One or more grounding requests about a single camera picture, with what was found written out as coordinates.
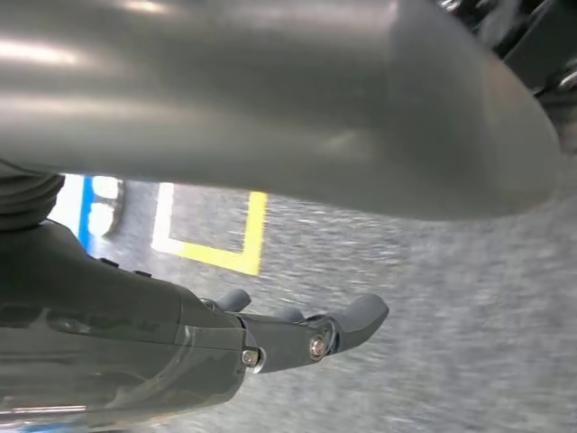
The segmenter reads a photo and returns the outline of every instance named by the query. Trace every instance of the gray plastic housing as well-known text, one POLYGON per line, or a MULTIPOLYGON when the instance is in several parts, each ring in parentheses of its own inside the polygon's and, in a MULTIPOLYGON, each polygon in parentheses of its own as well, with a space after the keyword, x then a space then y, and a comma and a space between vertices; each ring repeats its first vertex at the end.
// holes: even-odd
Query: gray plastic housing
POLYGON ((191 292, 87 257, 68 229, 0 234, 0 426, 130 424, 228 401, 246 331, 191 292))

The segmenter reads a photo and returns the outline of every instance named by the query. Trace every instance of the floor marking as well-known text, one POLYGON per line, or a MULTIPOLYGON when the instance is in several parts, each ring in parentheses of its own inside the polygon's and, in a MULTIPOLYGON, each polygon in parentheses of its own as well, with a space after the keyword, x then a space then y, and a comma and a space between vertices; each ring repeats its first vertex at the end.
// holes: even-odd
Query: floor marking
POLYGON ((153 249, 248 275, 259 274, 267 206, 265 193, 253 191, 249 196, 247 226, 242 253, 234 253, 170 238, 170 220, 173 197, 173 184, 161 183, 160 185, 156 205, 155 230, 152 235, 152 246, 153 249))

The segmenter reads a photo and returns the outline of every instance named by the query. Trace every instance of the garage floor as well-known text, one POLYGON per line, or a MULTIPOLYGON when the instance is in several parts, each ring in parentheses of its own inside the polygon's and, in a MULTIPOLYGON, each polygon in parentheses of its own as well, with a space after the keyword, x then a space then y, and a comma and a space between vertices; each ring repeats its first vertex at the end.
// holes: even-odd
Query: garage floor
POLYGON ((118 233, 95 255, 200 296, 240 287, 262 314, 367 292, 391 307, 358 350, 252 376, 229 404, 155 431, 567 433, 577 431, 577 164, 563 185, 529 215, 443 224, 129 182, 118 233))

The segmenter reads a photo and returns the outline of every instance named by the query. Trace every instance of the gray metal tube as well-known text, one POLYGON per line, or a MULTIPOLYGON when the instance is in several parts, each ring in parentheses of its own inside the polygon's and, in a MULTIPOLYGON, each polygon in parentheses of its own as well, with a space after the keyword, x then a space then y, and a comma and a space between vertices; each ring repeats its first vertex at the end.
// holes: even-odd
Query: gray metal tube
POLYGON ((547 197, 557 137, 426 0, 0 0, 0 159, 403 217, 547 197))

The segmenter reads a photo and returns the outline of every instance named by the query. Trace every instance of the hex bolt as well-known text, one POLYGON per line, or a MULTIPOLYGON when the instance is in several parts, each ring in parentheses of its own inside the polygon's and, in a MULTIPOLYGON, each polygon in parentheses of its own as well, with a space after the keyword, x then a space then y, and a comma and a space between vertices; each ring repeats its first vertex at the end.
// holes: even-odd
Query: hex bolt
POLYGON ((259 353, 255 350, 244 350, 242 352, 242 363, 247 367, 255 367, 259 363, 259 353))
POLYGON ((323 336, 313 336, 309 343, 310 359, 318 363, 327 355, 327 345, 323 336))

